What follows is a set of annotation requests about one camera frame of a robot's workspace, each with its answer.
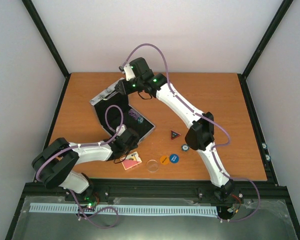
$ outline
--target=brown table surface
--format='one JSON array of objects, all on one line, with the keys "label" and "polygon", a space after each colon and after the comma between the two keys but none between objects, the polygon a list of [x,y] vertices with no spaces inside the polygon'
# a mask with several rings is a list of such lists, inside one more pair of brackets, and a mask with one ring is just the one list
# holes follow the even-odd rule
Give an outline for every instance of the brown table surface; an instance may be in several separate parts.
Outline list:
[{"label": "brown table surface", "polygon": [[[121,73],[72,73],[52,133],[51,141],[64,137],[69,142],[91,143],[109,138],[102,129],[89,100],[121,78]],[[233,177],[266,181],[266,173],[245,100],[236,73],[170,73],[174,87],[190,103],[203,112],[211,112],[232,138],[229,146],[219,147],[218,154]],[[181,150],[188,129],[182,120],[157,99],[142,100],[137,93],[129,96],[130,104],[155,125],[155,130],[139,145],[137,152],[142,163],[129,170],[112,161],[93,161],[78,164],[74,170],[90,178],[209,180],[209,173],[197,152]],[[181,134],[171,140],[171,130]],[[227,137],[215,127],[217,144]],[[178,163],[163,165],[163,155],[178,154]],[[149,172],[146,163],[157,160],[159,169]]]}]

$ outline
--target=gray floor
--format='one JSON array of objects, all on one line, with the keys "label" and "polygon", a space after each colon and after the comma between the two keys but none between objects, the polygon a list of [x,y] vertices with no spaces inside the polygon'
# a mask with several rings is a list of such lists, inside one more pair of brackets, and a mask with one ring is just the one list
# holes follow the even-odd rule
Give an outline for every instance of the gray floor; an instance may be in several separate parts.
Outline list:
[{"label": "gray floor", "polygon": [[[271,208],[264,204],[266,207],[253,217],[236,223],[220,223],[216,218],[198,216],[120,216],[117,226],[97,229],[85,220],[78,221],[75,214],[29,213],[29,202],[31,200],[25,203],[25,212],[20,215],[13,238],[15,240],[297,239],[286,209],[280,204]],[[243,205],[235,218],[244,217],[251,211],[253,209]],[[111,224],[114,219],[115,216],[99,215],[94,221]]]}]

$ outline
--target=round token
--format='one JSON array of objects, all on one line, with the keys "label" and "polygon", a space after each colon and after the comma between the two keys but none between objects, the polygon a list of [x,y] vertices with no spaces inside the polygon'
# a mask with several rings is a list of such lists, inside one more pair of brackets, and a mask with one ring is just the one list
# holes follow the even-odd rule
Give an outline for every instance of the round token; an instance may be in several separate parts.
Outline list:
[{"label": "round token", "polygon": [[179,156],[177,154],[171,154],[169,158],[170,158],[170,162],[172,162],[173,164],[179,162]]},{"label": "round token", "polygon": [[167,165],[169,163],[169,157],[168,156],[160,157],[160,163],[162,163],[163,165]]},{"label": "round token", "polygon": [[182,146],[181,146],[181,149],[182,149],[182,151],[188,151],[189,150],[189,146],[187,145],[187,144],[183,144]]}]

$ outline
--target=blue poker chip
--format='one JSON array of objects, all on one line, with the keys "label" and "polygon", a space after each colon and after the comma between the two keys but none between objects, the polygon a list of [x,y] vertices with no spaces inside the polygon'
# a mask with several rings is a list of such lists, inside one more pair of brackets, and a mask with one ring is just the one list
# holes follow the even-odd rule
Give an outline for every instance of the blue poker chip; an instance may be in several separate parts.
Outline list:
[{"label": "blue poker chip", "polygon": [[177,162],[179,162],[179,156],[177,154],[171,154],[169,159],[170,159],[170,162],[172,162],[173,164],[176,164]]},{"label": "blue poker chip", "polygon": [[181,149],[182,149],[182,151],[188,151],[189,150],[189,146],[187,145],[187,144],[183,144],[182,146],[181,146]]}]

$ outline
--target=yellow poker chip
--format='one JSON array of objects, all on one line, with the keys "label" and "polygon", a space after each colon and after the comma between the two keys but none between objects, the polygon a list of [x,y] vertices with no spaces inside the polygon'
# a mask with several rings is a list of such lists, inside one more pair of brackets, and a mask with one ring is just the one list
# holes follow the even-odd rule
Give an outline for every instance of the yellow poker chip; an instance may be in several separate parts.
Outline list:
[{"label": "yellow poker chip", "polygon": [[170,159],[168,156],[160,157],[160,163],[162,163],[163,165],[167,165],[169,162],[170,162]]}]

